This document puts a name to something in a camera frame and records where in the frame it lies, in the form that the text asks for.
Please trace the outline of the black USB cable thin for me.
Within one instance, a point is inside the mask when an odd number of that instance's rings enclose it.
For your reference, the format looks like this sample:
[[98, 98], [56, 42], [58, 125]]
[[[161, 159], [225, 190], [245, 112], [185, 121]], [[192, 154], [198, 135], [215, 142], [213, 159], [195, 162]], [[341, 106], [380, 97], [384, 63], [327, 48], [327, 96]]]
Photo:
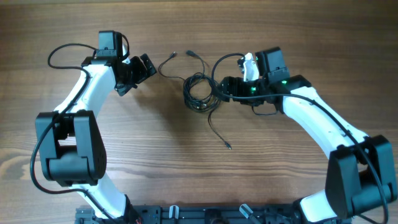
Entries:
[[159, 75], [171, 80], [185, 81], [185, 78], [181, 76], [180, 69], [181, 66], [175, 61], [178, 53], [176, 51], [172, 52], [167, 59], [165, 59], [159, 66]]

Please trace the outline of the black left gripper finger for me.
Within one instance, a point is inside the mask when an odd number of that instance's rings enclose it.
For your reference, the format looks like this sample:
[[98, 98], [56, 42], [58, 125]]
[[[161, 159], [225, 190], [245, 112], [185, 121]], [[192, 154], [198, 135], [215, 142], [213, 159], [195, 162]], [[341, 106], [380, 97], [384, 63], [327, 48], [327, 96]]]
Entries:
[[149, 56], [147, 54], [142, 54], [140, 56], [144, 66], [146, 67], [146, 71], [147, 71], [147, 76], [151, 77], [153, 75], [155, 75], [157, 73], [156, 67], [154, 66], [154, 64], [152, 63], [152, 61], [150, 60]]
[[117, 83], [114, 87], [119, 96], [124, 96], [132, 88], [137, 88], [135, 83]]

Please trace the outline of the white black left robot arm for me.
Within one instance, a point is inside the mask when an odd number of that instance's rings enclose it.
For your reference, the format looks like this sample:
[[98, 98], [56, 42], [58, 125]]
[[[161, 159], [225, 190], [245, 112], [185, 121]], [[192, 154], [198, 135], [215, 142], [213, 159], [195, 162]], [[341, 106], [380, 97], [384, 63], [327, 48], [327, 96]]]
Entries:
[[129, 56], [125, 35], [98, 34], [93, 55], [76, 67], [81, 75], [67, 98], [35, 119], [37, 143], [30, 159], [30, 178], [42, 192], [79, 193], [98, 223], [142, 223], [142, 218], [106, 173], [106, 149], [96, 117], [111, 91], [124, 96], [156, 74], [147, 54]]

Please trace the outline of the black USB cable thick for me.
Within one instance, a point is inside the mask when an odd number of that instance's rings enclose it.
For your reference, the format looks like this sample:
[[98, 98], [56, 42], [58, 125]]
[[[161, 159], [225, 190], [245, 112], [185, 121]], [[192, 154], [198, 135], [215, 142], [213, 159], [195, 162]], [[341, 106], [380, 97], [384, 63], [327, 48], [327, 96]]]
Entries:
[[197, 113], [208, 113], [207, 121], [210, 129], [223, 141], [227, 149], [232, 149], [231, 145], [213, 127], [211, 116], [221, 104], [211, 92], [212, 81], [206, 74], [206, 62], [194, 51], [187, 50], [186, 54], [201, 63], [201, 70], [186, 78], [183, 82], [183, 99], [187, 108]]

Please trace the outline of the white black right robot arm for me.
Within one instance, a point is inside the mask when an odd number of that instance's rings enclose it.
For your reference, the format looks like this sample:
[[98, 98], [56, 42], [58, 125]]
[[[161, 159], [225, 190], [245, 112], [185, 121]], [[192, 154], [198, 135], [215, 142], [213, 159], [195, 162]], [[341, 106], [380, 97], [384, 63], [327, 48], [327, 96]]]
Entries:
[[264, 103], [297, 122], [328, 159], [325, 188], [290, 205], [265, 209], [262, 221], [288, 223], [349, 223], [367, 211], [383, 209], [397, 199], [391, 143], [368, 136], [345, 121], [301, 75], [291, 76], [278, 47], [238, 54], [240, 77], [225, 77], [213, 88], [222, 101], [252, 107]]

